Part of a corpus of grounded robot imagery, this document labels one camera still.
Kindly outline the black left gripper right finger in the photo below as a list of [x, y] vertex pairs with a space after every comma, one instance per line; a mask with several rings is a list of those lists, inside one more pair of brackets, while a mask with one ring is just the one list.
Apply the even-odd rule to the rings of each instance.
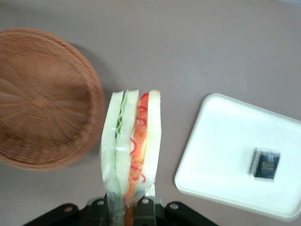
[[157, 217], [163, 212], [162, 201], [158, 197], [142, 197], [135, 209], [136, 226], [158, 226]]

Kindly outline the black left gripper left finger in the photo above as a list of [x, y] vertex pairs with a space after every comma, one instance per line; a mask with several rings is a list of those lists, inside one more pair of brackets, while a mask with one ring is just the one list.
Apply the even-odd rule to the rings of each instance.
[[87, 202], [87, 226], [108, 226], [109, 210], [106, 197], [97, 197]]

